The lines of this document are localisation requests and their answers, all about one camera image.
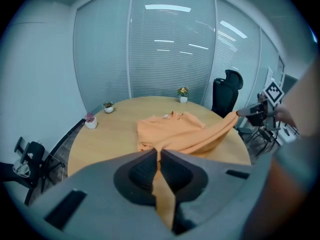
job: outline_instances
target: white pot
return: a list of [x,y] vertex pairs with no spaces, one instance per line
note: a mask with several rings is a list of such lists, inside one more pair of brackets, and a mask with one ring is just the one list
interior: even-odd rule
[[95,129],[97,127],[97,118],[95,117],[92,122],[85,122],[86,127],[89,129]]
[[113,106],[111,106],[111,107],[105,107],[105,108],[104,108],[104,111],[105,111],[106,113],[111,113],[112,111],[114,111],[114,107],[113,107]]
[[188,97],[182,97],[180,96],[180,103],[187,103]]

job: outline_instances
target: table top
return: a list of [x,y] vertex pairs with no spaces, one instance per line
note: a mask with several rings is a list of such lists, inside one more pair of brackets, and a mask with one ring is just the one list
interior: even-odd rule
[[[84,126],[80,130],[70,150],[68,175],[71,176],[85,166],[137,152],[137,121],[152,115],[164,116],[172,111],[189,112],[207,127],[222,120],[220,116],[201,105],[190,101],[180,103],[173,97],[147,96],[120,101],[114,105],[112,113],[107,114],[102,110],[96,114],[96,129]],[[226,163],[251,164],[248,150],[234,129],[229,131],[206,158]],[[157,200],[157,212],[170,227],[175,199],[161,173],[157,173],[153,189]]]

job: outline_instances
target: orange shirt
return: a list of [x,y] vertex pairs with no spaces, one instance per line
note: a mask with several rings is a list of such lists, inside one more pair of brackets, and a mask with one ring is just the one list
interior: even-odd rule
[[237,121],[236,111],[209,128],[188,112],[172,112],[167,118],[153,115],[137,122],[138,150],[155,148],[159,153],[162,149],[167,149],[206,157]]

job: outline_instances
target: floor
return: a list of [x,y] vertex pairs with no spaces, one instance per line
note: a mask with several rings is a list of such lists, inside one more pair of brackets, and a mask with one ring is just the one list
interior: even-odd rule
[[[61,166],[57,167],[55,170],[53,170],[50,173],[50,177],[54,181],[54,183],[59,183],[63,179],[68,177],[68,159],[69,159],[69,153],[70,149],[72,147],[72,144],[78,134],[78,132],[81,130],[81,128],[84,126],[84,124],[81,124],[78,126],[73,132],[69,134],[67,139],[64,141],[64,143],[60,146],[60,148],[56,151],[54,154],[54,157],[60,160],[63,164],[65,164],[65,167],[62,168]],[[244,142],[246,143],[248,139],[250,138],[250,135],[244,137]],[[265,145],[263,139],[261,137],[256,138],[255,140],[251,140],[249,143],[245,144],[248,153],[250,156],[251,164],[254,165],[258,159],[256,157],[256,154],[262,149],[262,147]],[[269,143],[268,146],[266,147],[266,151],[271,147],[271,144]],[[274,153],[279,147],[279,144],[276,142],[274,144],[274,147],[271,149],[270,153]],[[51,159],[50,161],[51,165],[55,165],[57,161],[55,159]],[[44,185],[44,192],[51,188],[53,185],[46,180],[45,185]],[[30,197],[29,205],[32,204],[32,202],[41,195],[41,182],[39,181],[38,186],[33,190],[32,195]]]

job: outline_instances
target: round table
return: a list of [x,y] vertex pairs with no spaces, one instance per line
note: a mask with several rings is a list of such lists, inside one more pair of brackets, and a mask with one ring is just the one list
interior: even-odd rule
[[[164,116],[172,111],[189,112],[207,127],[222,120],[211,110],[188,101],[180,103],[177,98],[148,96],[120,101],[114,105],[114,112],[104,110],[96,114],[96,129],[83,127],[76,136],[69,154],[68,175],[85,166],[117,158],[138,151],[137,121],[155,116]],[[234,129],[207,157],[226,163],[250,165],[248,150]],[[174,214],[175,197],[161,173],[153,181],[157,212],[170,228]]]

